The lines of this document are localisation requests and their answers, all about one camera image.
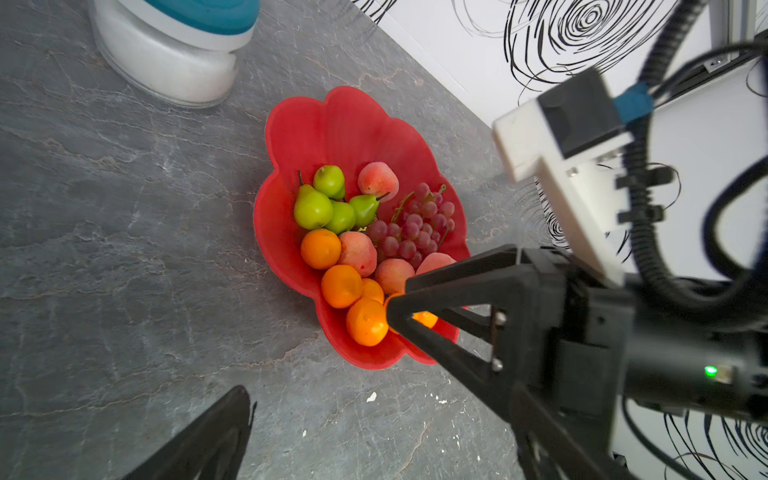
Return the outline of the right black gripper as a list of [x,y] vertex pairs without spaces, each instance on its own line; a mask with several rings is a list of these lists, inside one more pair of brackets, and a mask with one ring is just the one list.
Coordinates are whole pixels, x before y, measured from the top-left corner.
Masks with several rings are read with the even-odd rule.
[[[505,245],[418,274],[393,327],[504,421],[529,479],[628,479],[610,447],[637,310],[553,249]],[[416,322],[430,312],[491,346],[478,355]]]

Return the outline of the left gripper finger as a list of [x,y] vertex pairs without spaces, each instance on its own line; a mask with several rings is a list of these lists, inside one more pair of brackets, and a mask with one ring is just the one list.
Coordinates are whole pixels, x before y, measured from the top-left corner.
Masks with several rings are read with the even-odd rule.
[[244,458],[255,404],[237,385],[125,477],[235,479]]

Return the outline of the fake orange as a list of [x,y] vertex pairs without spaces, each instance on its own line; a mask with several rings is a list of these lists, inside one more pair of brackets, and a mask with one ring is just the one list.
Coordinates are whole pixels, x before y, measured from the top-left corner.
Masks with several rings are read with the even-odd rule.
[[335,265],[324,273],[321,293],[331,307],[348,308],[362,297],[362,277],[349,265]]
[[386,299],[386,295],[383,291],[383,288],[374,279],[363,278],[361,299],[372,300],[383,305]]
[[[400,296],[403,296],[402,292],[393,293],[393,294],[387,296],[385,298],[385,300],[384,300],[384,303],[383,303],[383,306],[384,306],[384,309],[385,309],[385,313],[386,313],[386,321],[387,321],[387,324],[389,326],[389,330],[392,331],[396,335],[398,335],[398,332],[393,328],[391,316],[389,314],[389,304],[391,303],[391,301],[394,298],[397,298],[397,297],[400,297]],[[429,329],[432,329],[436,325],[437,321],[439,320],[439,317],[437,315],[429,312],[429,311],[421,311],[421,312],[413,313],[412,314],[412,319],[417,321],[418,323],[421,323],[425,327],[427,327]]]
[[313,230],[303,237],[300,253],[309,267],[315,270],[327,270],[340,258],[341,241],[338,235],[330,230]]
[[366,347],[378,345],[389,331],[384,305],[370,298],[361,298],[350,307],[346,325],[352,339]]

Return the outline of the fake peach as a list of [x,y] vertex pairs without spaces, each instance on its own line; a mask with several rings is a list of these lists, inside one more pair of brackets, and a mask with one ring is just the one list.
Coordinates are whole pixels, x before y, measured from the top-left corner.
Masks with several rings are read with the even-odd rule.
[[367,278],[377,267],[378,254],[371,239],[364,233],[345,232],[340,237],[341,254],[338,264],[354,268],[358,274]]
[[450,266],[454,263],[456,263],[456,260],[450,255],[441,252],[433,252],[423,259],[419,267],[416,269],[416,274],[426,274],[428,272]]
[[369,163],[360,171],[357,183],[362,194],[373,195],[380,202],[392,200],[399,193],[399,179],[384,162]]
[[390,258],[381,262],[375,280],[386,295],[404,293],[406,281],[415,275],[415,269],[406,260]]

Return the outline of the purple fake grape bunch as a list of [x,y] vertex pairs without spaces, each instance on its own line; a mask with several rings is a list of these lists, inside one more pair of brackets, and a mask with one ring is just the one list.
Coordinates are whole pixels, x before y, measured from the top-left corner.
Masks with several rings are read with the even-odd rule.
[[377,261],[401,259],[417,270],[437,253],[456,230],[457,206],[446,199],[445,184],[433,190],[420,183],[395,207],[392,215],[375,218],[363,229],[377,252]]

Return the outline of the green fake pear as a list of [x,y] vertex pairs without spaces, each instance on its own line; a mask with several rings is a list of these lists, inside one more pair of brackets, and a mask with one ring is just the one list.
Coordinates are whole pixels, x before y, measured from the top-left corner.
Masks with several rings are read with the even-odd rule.
[[311,184],[305,183],[302,173],[298,173],[299,190],[293,207],[296,223],[306,230],[316,230],[326,226],[333,217],[331,200]]
[[348,204],[354,211],[354,227],[363,229],[368,227],[376,218],[380,202],[389,195],[384,193],[379,196],[372,194],[361,194],[352,197]]

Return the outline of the green fake lime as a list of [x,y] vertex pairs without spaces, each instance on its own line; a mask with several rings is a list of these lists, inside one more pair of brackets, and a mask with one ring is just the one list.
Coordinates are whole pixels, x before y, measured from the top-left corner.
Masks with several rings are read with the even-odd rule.
[[336,165],[320,167],[313,177],[313,187],[332,200],[343,200],[346,181],[342,169]]
[[352,230],[356,224],[355,209],[349,203],[341,201],[332,200],[331,205],[332,216],[324,228],[336,235]]

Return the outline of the red flower-shaped fruit bowl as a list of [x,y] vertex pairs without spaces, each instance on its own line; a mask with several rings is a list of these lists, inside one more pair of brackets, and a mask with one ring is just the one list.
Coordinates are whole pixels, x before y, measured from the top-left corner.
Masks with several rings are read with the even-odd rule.
[[257,195],[254,230],[272,270],[310,297],[333,348],[367,370],[429,357],[383,322],[383,296],[407,277],[469,257],[459,198],[422,136],[364,92],[293,97],[266,124],[273,165]]

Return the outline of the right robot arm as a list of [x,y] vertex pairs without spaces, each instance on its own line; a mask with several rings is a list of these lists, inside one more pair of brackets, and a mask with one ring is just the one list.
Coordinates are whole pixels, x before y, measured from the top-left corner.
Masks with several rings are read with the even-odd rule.
[[621,95],[589,68],[493,123],[510,178],[538,180],[567,250],[505,245],[418,275],[387,302],[389,324],[510,425],[529,479],[629,478],[610,439],[630,402],[767,419],[767,252],[744,267],[716,235],[766,161],[705,216],[720,281],[672,275],[656,236],[665,212],[651,191],[672,171],[648,162],[652,115],[686,74],[669,65],[703,9],[676,5]]

